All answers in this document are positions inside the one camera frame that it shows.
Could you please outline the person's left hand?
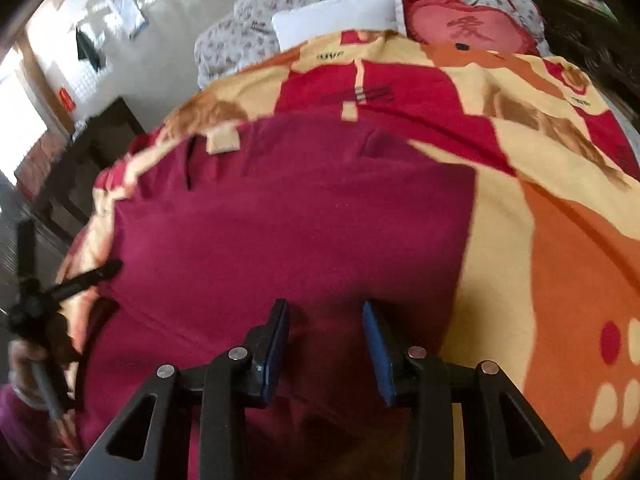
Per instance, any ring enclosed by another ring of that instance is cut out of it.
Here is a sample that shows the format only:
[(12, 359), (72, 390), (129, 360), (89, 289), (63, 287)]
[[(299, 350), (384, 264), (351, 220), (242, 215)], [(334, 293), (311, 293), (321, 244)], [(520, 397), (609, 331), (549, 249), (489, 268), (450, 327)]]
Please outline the person's left hand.
[(28, 406), (44, 410), (46, 404), (36, 383), (32, 366), (43, 362), (53, 352), (53, 361), (68, 370), (79, 361), (80, 354), (75, 349), (73, 339), (67, 333), (67, 320), (57, 313), (47, 327), (47, 347), (42, 348), (26, 339), (16, 338), (9, 344), (9, 382), (16, 395)]

